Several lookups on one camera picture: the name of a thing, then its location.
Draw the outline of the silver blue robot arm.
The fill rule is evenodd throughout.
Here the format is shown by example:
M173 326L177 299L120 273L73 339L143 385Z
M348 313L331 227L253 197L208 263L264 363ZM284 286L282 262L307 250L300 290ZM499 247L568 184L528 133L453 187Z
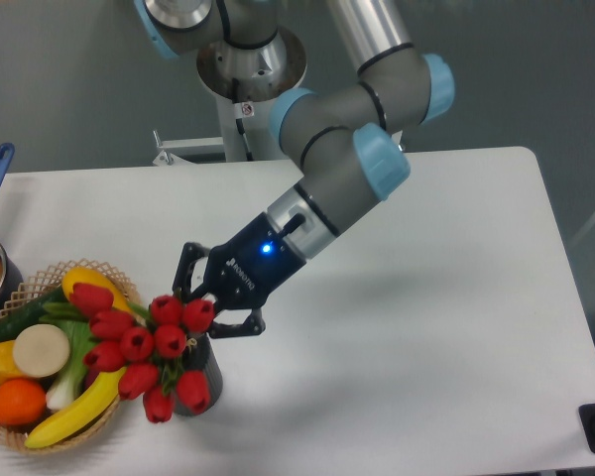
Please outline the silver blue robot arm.
M415 49L391 1L332 1L357 82L319 96L301 86L305 54L274 1L139 1L160 53L197 55L222 106L228 158L290 158L300 180L227 243L183 247L174 290L193 334L257 335L268 296L404 182L396 132L446 112L452 72Z

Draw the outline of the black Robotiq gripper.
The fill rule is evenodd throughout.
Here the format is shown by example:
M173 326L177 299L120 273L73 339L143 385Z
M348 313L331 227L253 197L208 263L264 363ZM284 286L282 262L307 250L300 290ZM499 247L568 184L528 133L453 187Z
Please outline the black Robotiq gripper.
M184 243L172 285L174 295L181 302L212 295L221 310L252 309L239 324L213 321L207 330L212 339L261 335L266 322L260 307L306 264L286 240L304 223L305 216L299 213L276 230L270 217L261 213L228 242L211 250L197 242ZM194 269L206 259L204 274L194 286Z

